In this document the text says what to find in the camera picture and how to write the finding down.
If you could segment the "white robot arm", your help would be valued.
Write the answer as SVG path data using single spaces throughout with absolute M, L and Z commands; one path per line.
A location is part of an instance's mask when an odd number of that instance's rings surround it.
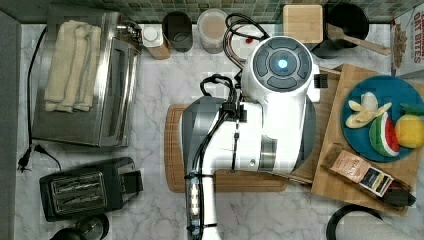
M 179 120 L 188 240 L 221 240 L 216 171 L 284 175 L 305 162 L 315 141 L 318 74 L 304 44 L 276 36 L 254 48 L 239 84 L 219 74 L 208 77 L 227 87 L 227 97 L 204 93 Z

